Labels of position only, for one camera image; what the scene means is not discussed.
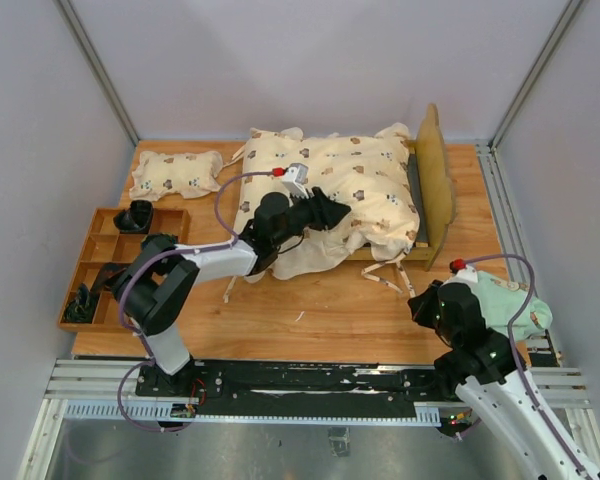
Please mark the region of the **cream animal print mattress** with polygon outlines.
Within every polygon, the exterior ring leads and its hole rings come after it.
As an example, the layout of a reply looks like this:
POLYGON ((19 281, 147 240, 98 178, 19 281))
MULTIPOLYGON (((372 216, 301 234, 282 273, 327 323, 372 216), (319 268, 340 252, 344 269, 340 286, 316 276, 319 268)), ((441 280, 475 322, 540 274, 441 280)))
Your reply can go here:
POLYGON ((369 246, 374 261, 362 269, 362 277, 401 296, 414 296, 403 265, 421 224, 408 179, 409 139, 409 130, 401 123, 372 136, 334 133, 308 137, 298 127, 252 129, 231 158, 241 164, 245 175, 235 231, 241 232, 253 218, 265 194, 286 190, 269 171, 302 164, 308 169, 305 188, 319 188, 330 200, 348 206, 350 212, 331 230, 308 229, 302 241, 285 242, 268 272, 278 280, 324 272, 369 246))

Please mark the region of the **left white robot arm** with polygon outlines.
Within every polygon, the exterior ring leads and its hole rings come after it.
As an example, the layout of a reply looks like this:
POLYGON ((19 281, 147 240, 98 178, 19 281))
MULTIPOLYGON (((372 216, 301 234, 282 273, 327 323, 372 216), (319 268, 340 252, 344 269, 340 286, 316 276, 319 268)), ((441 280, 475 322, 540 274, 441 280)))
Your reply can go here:
POLYGON ((264 272, 293 237, 307 229, 330 231, 351 207, 314 187, 306 198, 270 192, 236 239, 208 245, 176 244, 166 236, 152 239, 111 287, 123 320, 138 334, 149 362, 144 377, 155 374, 175 396, 191 391, 194 359, 184 345, 176 320, 192 288, 225 277, 264 272))

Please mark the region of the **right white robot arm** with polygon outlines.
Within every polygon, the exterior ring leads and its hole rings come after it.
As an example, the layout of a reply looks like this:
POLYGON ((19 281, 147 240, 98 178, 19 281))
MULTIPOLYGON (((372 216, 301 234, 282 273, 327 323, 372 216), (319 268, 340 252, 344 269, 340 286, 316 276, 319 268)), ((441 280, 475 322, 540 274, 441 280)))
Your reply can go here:
POLYGON ((487 325, 469 285, 435 281, 408 305, 412 320, 450 347, 434 361, 435 392, 469 406, 528 479, 600 479, 600 466, 542 397, 509 337, 487 325))

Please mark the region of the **wooden pet bed frame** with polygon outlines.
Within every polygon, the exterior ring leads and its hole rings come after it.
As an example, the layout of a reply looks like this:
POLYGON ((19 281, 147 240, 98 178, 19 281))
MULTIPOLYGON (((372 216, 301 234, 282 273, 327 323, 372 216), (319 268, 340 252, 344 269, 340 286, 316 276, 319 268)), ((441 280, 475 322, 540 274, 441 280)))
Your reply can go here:
POLYGON ((435 103, 429 103, 415 139, 407 140, 411 196, 420 217, 425 242, 416 241, 405 261, 423 262, 429 271, 446 242, 456 218, 456 197, 450 162, 435 103))

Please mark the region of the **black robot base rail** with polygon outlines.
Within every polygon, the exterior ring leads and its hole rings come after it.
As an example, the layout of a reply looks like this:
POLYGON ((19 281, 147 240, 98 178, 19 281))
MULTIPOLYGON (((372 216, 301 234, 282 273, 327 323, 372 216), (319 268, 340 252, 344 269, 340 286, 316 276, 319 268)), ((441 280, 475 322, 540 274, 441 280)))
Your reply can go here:
POLYGON ((139 397, 180 398, 197 413, 377 415, 412 413, 418 403, 457 404, 431 366, 194 360, 191 391, 164 390, 140 368, 139 397))

